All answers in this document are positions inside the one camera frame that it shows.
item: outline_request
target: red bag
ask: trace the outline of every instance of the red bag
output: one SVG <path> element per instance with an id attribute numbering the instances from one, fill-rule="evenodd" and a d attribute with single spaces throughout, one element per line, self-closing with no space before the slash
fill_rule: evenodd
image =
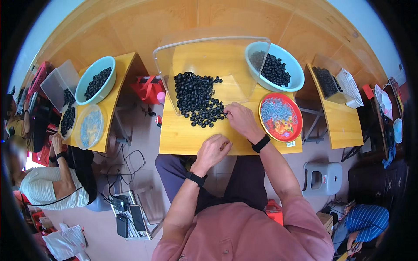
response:
<path id="1" fill-rule="evenodd" d="M 136 92 L 136 94 L 144 103 L 160 104 L 157 99 L 157 94 L 162 91 L 164 93 L 166 92 L 163 86 L 163 81 L 159 79 L 158 82 L 155 82 L 155 76 L 150 76 L 150 78 L 145 83 L 141 83 L 141 79 L 143 78 L 143 76 L 139 77 L 135 84 L 130 85 L 131 88 Z"/>

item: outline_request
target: round plastic container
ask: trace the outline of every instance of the round plastic container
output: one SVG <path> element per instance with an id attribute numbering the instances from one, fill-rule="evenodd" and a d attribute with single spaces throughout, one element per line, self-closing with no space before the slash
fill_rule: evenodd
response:
<path id="1" fill-rule="evenodd" d="M 96 104 L 86 107 L 79 115 L 74 128 L 73 135 L 77 146 L 82 150 L 88 150 L 96 145 L 103 135 L 104 126 L 105 118 L 100 107 Z"/>
<path id="2" fill-rule="evenodd" d="M 96 104 L 98 102 L 101 102 L 110 93 L 113 86 L 115 85 L 115 65 L 115 58 L 111 56 L 102 57 L 99 60 L 95 61 L 92 65 L 90 65 L 90 67 L 84 72 L 83 76 L 81 76 L 81 79 L 77 85 L 76 102 L 80 105 Z M 86 100 L 84 93 L 86 93 L 89 83 L 93 80 L 93 76 L 103 71 L 103 69 L 109 67 L 112 68 L 112 71 L 110 72 L 110 75 L 103 84 L 103 86 L 97 91 L 97 93 L 92 98 Z"/>
<path id="3" fill-rule="evenodd" d="M 71 136 L 71 133 L 73 132 L 73 129 L 74 129 L 74 126 L 75 126 L 75 124 L 76 124 L 76 121 L 77 121 L 77 107 L 76 106 L 74 106 L 74 104 L 73 104 L 73 107 L 75 108 L 75 110 L 76 110 L 76 115 L 75 115 L 75 117 L 74 117 L 74 122 L 73 122 L 73 126 L 67 131 L 67 135 L 65 135 L 65 137 L 64 136 L 62 136 L 62 134 L 61 134 L 61 122 L 60 122 L 60 124 L 59 124 L 59 127 L 58 127 L 58 133 L 61 135 L 61 137 L 63 138 L 63 140 L 66 140 L 66 139 L 68 139 L 70 136 Z M 65 111 L 63 112 L 63 117 L 64 117 L 64 114 L 67 112 L 67 110 L 68 110 L 68 105 L 66 105 L 65 107 Z"/>
<path id="4" fill-rule="evenodd" d="M 245 60 L 250 68 L 251 75 L 257 80 L 257 82 L 266 88 L 269 91 L 299 91 L 303 84 L 305 83 L 305 75 L 303 74 L 302 67 L 300 66 L 299 62 L 293 57 L 288 51 L 277 46 L 275 44 L 270 44 L 270 48 L 268 49 L 268 53 L 270 55 L 276 56 L 276 58 L 282 59 L 282 63 L 286 63 L 286 72 L 290 74 L 290 82 L 287 87 L 285 86 L 278 86 L 271 81 L 267 80 L 264 76 L 260 75 L 257 76 L 256 69 L 252 66 L 250 62 L 251 55 L 256 51 L 263 51 L 266 49 L 267 43 L 265 42 L 254 42 L 247 46 L 245 49 Z"/>

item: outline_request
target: wall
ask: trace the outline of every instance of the wall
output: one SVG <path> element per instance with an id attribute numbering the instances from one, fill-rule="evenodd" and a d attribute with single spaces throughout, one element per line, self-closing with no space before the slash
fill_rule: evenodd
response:
<path id="1" fill-rule="evenodd" d="M 340 11 L 362 34 L 373 49 L 388 79 L 395 78 L 399 86 L 405 83 L 404 70 L 398 51 L 379 16 L 366 0 L 327 0 Z"/>
<path id="2" fill-rule="evenodd" d="M 54 6 L 63 9 L 63 2 L 52 1 L 49 13 Z M 67 4 L 69 13 L 76 4 Z M 71 59 L 79 70 L 102 56 L 136 51 L 147 70 L 156 74 L 152 51 L 164 35 L 207 26 L 241 27 L 269 37 L 290 51 L 302 68 L 322 53 L 347 68 L 359 86 L 387 82 L 387 73 L 362 33 L 326 0 L 85 0 L 56 27 L 34 61 L 59 66 Z M 15 81 L 28 67 L 26 62 L 15 68 Z M 23 83 L 32 77 L 27 73 Z"/>
<path id="3" fill-rule="evenodd" d="M 23 84 L 32 61 L 52 31 L 84 0 L 51 0 L 32 26 L 16 59 L 9 90 Z"/>

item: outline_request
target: red plastic stool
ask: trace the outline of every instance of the red plastic stool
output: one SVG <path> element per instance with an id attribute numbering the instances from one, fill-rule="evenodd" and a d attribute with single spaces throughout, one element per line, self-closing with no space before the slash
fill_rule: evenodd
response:
<path id="1" fill-rule="evenodd" d="M 265 212 L 270 219 L 273 219 L 277 223 L 283 225 L 283 209 L 274 199 L 269 199 Z"/>

